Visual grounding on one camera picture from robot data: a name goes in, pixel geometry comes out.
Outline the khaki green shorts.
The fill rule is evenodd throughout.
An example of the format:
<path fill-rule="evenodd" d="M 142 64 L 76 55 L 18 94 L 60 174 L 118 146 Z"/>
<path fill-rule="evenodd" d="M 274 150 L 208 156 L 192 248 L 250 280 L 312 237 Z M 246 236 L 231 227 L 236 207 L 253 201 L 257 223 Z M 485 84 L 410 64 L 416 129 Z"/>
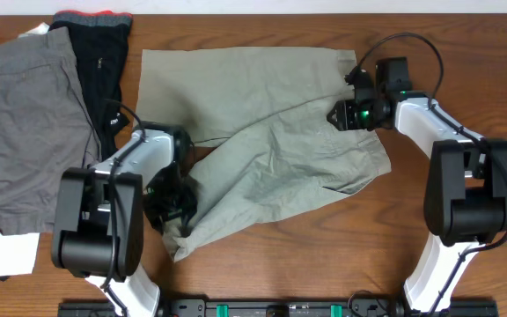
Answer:
<path fill-rule="evenodd" d="M 242 47 L 146 50 L 137 115 L 180 125 L 210 154 L 188 175 L 198 206 L 163 240 L 180 261 L 250 225 L 356 194 L 391 169 L 378 136 L 340 131 L 327 114 L 353 97 L 352 50 Z"/>

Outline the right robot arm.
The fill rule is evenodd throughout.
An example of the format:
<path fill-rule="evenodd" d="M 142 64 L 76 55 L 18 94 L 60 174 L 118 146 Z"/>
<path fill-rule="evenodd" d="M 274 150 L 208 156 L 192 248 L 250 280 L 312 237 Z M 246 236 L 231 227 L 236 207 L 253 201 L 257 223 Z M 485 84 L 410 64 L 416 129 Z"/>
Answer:
<path fill-rule="evenodd" d="M 487 316 L 491 304 L 454 303 L 452 292 L 476 255 L 507 241 L 507 141 L 485 138 L 416 91 L 405 66 L 380 65 L 374 77 L 355 67 L 351 100 L 327 120 L 338 130 L 395 129 L 430 161 L 423 214 L 430 232 L 392 316 Z"/>

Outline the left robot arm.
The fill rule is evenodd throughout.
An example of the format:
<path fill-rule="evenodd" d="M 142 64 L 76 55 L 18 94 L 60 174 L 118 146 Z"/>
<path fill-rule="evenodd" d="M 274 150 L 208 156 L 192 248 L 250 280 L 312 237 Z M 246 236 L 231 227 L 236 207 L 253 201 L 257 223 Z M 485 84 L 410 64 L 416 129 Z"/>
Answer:
<path fill-rule="evenodd" d="M 146 222 L 158 232 L 185 225 L 197 201 L 180 172 L 192 147 L 181 126 L 142 122 L 129 142 L 87 169 L 61 178 L 51 258 L 98 287 L 105 302 L 65 302 L 61 316 L 169 316 L 171 306 L 141 263 Z"/>

